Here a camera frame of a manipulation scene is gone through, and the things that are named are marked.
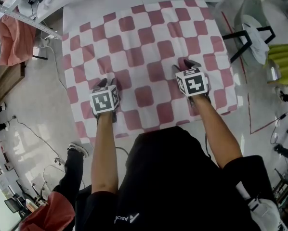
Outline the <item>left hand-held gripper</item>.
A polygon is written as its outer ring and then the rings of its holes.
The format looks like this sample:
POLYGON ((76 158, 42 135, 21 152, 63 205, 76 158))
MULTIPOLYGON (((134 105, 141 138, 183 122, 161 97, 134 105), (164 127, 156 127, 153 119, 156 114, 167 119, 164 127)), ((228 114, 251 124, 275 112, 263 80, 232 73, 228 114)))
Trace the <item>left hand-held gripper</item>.
POLYGON ((98 84, 94 85, 90 94, 90 104, 94 117, 99 121, 101 114, 112 113, 112 122, 117 122, 116 109, 119 107, 121 84, 117 78, 113 78, 110 85, 107 78, 103 78, 98 84))

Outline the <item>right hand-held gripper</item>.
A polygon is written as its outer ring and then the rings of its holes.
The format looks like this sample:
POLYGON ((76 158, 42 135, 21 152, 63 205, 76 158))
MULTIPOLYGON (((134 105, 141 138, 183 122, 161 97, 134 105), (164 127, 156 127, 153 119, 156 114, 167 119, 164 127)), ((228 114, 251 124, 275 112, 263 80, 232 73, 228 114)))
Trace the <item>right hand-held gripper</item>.
POLYGON ((210 101, 208 78, 199 67, 202 65, 196 61, 184 59, 185 66, 188 70, 182 71, 179 66, 173 64, 172 71, 175 74, 178 88, 189 100, 192 106, 195 106, 193 96, 203 95, 210 101))

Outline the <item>red white checkered cloth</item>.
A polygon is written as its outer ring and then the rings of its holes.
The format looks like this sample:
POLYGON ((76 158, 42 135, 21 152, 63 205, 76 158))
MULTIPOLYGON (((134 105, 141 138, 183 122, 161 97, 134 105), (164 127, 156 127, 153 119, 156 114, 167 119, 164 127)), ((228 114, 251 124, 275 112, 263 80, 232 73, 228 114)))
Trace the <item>red white checkered cloth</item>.
POLYGON ((118 81, 116 138, 173 127, 198 119, 178 88, 172 66, 198 62, 219 114, 237 108, 227 50, 207 4, 172 0, 138 5, 82 24, 63 36, 67 94, 82 143, 94 143, 94 85, 118 81))

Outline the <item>grey shoulder bag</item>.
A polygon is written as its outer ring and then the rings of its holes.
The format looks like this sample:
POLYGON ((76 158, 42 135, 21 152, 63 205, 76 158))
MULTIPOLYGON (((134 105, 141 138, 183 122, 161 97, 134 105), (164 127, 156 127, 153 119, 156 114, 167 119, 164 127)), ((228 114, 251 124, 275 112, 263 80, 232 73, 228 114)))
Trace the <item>grey shoulder bag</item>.
POLYGON ((251 198, 250 194, 240 181, 236 185, 240 195, 248 202, 252 220, 258 225, 261 231, 278 231, 282 225, 277 205, 268 199, 251 198))

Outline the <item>person's right forearm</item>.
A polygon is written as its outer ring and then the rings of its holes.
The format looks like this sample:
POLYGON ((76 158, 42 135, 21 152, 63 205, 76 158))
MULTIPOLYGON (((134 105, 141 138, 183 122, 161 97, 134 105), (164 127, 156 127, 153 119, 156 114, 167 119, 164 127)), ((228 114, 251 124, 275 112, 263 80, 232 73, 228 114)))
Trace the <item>person's right forearm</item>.
POLYGON ((221 116, 214 109, 209 100, 203 95, 192 97, 200 114, 206 136, 220 168, 229 162, 242 157, 240 146, 221 116))

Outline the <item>person's left forearm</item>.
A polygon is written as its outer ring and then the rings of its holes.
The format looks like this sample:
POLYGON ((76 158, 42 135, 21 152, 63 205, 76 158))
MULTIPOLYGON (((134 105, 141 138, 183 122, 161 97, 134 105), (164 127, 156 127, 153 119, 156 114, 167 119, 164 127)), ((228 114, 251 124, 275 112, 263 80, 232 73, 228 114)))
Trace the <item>person's left forearm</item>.
POLYGON ((91 166, 92 193, 118 191, 118 166, 113 134, 113 113, 99 116, 91 166))

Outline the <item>white table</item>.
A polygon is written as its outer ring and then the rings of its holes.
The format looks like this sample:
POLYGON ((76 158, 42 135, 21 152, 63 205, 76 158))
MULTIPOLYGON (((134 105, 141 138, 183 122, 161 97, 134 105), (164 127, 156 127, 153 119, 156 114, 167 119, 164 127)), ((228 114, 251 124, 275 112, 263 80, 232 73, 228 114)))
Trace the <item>white table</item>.
POLYGON ((83 0, 64 6, 63 9, 63 32, 70 32, 77 27, 103 16, 129 9, 134 6, 149 4, 145 1, 89 1, 83 0))

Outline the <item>red floor tape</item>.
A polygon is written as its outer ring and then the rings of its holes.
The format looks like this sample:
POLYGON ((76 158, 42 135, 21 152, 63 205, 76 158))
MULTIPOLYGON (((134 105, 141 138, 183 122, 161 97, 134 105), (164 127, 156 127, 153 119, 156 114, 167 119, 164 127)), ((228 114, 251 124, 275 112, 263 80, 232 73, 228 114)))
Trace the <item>red floor tape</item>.
MULTIPOLYGON (((224 14, 224 12, 221 12, 221 14, 222 14, 222 16, 223 16, 224 21, 226 22, 226 25, 227 25, 228 29, 230 30, 231 33, 233 33, 233 29, 232 29, 232 27, 230 26, 229 21, 228 21, 226 15, 224 14)), ((241 68, 242 68, 242 71, 243 71, 243 76, 244 76, 245 83, 247 84, 247 83, 248 83, 248 80, 247 80, 246 71, 245 71, 245 66, 244 66, 244 64, 243 64, 242 57, 239 57, 239 62, 240 62, 240 65, 241 65, 241 68)), ((252 134, 254 134, 254 133, 257 133, 257 132, 261 131, 262 129, 265 129, 266 127, 270 126, 271 124, 274 124, 275 126, 277 126, 279 120, 285 118, 285 116, 286 116, 285 114, 282 114, 280 117, 276 117, 273 121, 265 124, 264 126, 258 128, 258 129, 256 129, 256 130, 252 130, 249 93, 247 93, 247 104, 248 104, 249 134, 250 134, 250 135, 252 135, 252 134)))

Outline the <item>yellow-green table cover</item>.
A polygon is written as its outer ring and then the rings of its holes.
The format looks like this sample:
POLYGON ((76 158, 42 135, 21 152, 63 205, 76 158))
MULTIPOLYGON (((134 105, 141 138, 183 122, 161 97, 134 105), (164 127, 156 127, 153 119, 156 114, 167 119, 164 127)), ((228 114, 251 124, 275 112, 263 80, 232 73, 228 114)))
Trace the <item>yellow-green table cover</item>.
POLYGON ((288 85, 288 44, 270 45, 264 67, 267 67, 270 62, 278 66, 281 77, 267 83, 288 85))

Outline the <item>salmon pink hanging cloth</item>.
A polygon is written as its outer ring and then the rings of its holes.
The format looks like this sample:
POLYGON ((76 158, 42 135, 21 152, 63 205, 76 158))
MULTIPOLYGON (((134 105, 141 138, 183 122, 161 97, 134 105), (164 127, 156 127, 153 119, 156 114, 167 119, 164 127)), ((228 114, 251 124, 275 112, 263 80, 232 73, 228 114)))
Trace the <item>salmon pink hanging cloth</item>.
POLYGON ((0 19, 0 65, 14 66, 33 57, 36 28, 4 15, 0 19))

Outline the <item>wooden platform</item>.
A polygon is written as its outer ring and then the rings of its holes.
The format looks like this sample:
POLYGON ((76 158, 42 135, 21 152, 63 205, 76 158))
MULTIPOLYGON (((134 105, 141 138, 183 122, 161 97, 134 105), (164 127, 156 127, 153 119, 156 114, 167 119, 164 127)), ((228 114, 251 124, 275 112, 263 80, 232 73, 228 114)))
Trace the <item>wooden platform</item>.
POLYGON ((0 104, 7 94, 25 77, 26 63, 0 66, 0 104))

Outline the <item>person's black shirt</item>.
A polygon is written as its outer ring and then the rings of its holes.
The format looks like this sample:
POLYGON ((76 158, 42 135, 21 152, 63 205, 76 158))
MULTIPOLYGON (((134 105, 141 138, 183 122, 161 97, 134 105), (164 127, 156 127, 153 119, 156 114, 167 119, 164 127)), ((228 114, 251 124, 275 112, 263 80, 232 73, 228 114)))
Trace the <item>person's black shirt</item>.
POLYGON ((186 130, 172 127, 139 135, 126 161, 117 193, 80 192, 76 231, 261 231, 248 202, 275 203, 258 155, 219 168, 186 130))

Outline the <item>black frame chair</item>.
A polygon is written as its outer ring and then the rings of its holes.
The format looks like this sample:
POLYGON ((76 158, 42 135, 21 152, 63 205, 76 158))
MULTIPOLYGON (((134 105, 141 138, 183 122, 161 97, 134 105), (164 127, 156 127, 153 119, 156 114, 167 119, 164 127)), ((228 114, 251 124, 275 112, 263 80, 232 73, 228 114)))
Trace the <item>black frame chair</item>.
POLYGON ((234 19, 234 32, 223 36, 223 39, 233 39, 237 46, 237 52, 230 58, 231 63, 242 57, 247 65, 258 65, 260 63, 253 57, 250 49, 252 43, 249 35, 242 28, 243 23, 256 27, 267 45, 275 38, 275 33, 264 14, 261 0, 244 0, 234 19))

